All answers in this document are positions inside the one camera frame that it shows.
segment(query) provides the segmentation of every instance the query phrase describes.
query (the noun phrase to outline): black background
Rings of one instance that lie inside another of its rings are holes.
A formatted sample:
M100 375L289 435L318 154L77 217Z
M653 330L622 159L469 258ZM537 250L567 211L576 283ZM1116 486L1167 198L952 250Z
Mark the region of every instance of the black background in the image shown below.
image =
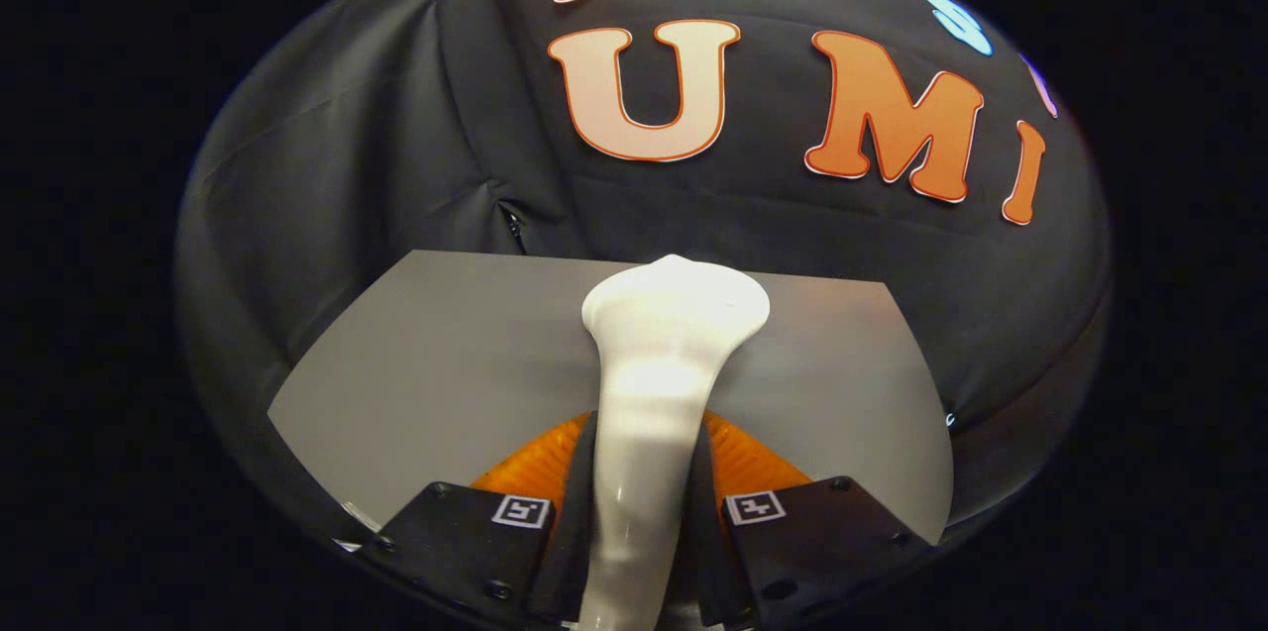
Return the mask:
M1113 332L1027 494L841 626L1262 625L1249 428L1265 388L1264 167L1235 80L1262 66L1260 0L967 1L1092 143L1115 214ZM5 66L24 277L6 319L27 365L10 375L19 580L4 626L456 627L311 544L249 485L176 346L171 243L194 152L230 90L326 0L6 3L4 30L33 39Z

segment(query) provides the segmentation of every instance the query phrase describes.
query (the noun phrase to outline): light blue letter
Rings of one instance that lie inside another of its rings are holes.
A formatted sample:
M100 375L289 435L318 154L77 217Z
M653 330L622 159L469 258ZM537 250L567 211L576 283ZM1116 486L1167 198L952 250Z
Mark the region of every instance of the light blue letter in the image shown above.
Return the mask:
M967 11L964 11L959 4L951 3L951 0L929 0L929 4L935 8L933 16L937 16L938 22L942 22L942 25L951 32L951 35L990 57L993 49L989 41L987 41L987 34L981 33L981 25L978 24L976 19L969 16Z

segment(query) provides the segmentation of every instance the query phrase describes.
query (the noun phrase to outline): gray surface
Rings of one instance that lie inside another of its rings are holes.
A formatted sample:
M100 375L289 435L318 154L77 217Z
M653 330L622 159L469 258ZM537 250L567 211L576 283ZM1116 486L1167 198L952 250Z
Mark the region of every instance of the gray surface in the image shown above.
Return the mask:
M581 302L629 266L411 252L313 343L269 418L335 499L384 523L429 483L469 484L597 407ZM888 289L749 275L770 321L728 361L709 408L812 478L851 474L936 544L951 441Z

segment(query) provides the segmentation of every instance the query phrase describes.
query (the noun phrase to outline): black fabric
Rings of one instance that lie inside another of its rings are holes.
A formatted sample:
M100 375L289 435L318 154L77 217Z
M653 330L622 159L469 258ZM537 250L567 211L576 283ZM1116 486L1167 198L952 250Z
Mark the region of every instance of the black fabric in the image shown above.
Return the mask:
M678 94L673 52L652 32L682 18L742 30L727 48L720 138L673 165L590 148L547 44L629 29L626 106L659 124ZM401 256L677 252L886 284L956 416L952 521L981 513L1035 473L1078 408L1097 350L1078 342L1099 342L1089 327L1110 283L1110 233L1069 108L1056 99L1052 120L1018 53L976 18L989 58L947 34L924 0L333 0L226 103L181 210L185 347L227 447L275 504L328 540L347 517L265 412L308 346ZM810 43L820 29L885 46L913 95L938 71L981 90L965 201L919 196L905 176L806 170L832 84ZM1047 143L1025 228L999 214L1017 174L1017 120ZM520 220L519 242L503 212ZM1080 374L1050 378L1065 355ZM1012 405L1023 392L1032 402ZM1026 424L997 437L995 416Z

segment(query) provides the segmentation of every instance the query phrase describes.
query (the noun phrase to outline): screw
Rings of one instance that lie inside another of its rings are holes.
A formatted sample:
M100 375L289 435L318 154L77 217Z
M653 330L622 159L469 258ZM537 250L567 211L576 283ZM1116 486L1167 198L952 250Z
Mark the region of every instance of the screw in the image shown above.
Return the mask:
M511 587L495 579L484 585L484 593L500 602L505 602L511 598Z

